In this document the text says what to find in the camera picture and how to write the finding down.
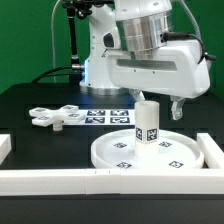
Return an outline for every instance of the black tabletop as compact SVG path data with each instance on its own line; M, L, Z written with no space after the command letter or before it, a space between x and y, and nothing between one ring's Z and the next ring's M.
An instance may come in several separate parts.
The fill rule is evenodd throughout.
M187 135L207 132L224 149L224 102L211 93L187 100L184 116L171 118L168 96L145 94L160 103L160 128ZM29 110L133 109L128 94L96 96L67 84L18 84L0 95L0 133L11 135L12 151L0 169L89 168L90 146L125 126L65 126L61 132L33 126ZM223 223L223 195L71 195L1 197L0 223Z

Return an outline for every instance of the green background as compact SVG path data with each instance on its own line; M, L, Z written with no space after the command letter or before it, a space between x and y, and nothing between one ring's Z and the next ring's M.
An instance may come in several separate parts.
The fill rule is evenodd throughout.
M56 0L0 1L0 92L17 83L31 82L52 69L51 14ZM206 50L217 56L210 71L210 90L224 99L224 21L222 0L186 1L195 15ZM176 31L193 31L178 3L173 4ZM89 54L88 20L76 21L78 52L83 62ZM70 65L70 40L64 9L55 17L56 65ZM67 81L57 78L58 82Z

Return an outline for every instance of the white circular plate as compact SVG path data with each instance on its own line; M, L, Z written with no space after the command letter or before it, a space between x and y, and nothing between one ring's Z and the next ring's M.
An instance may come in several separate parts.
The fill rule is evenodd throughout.
M96 139L91 146L91 160L96 168L183 169L201 168L204 155L197 143L184 135L159 130L158 154L135 155L135 129L111 132Z

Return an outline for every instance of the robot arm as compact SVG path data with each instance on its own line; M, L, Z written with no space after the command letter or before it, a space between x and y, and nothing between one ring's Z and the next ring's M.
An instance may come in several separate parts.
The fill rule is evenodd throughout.
M79 16L91 14L91 53L81 87L127 88L136 100L144 99L141 91L170 95L173 119L180 119L185 98L210 85L200 42L164 38L173 29L170 0L114 0L115 10L105 3L74 0Z

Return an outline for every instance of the white block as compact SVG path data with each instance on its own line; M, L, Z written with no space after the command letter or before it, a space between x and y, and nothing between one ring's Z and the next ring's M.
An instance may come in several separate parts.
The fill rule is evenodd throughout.
M120 170L88 169L85 184L86 194L120 194Z
M70 194L85 194L85 169L0 172L1 196Z
M0 135L0 164L11 151L10 135Z
M121 173L121 194L224 194L224 172L127 170Z
M209 134L197 134L197 143L209 168L224 169L224 153Z

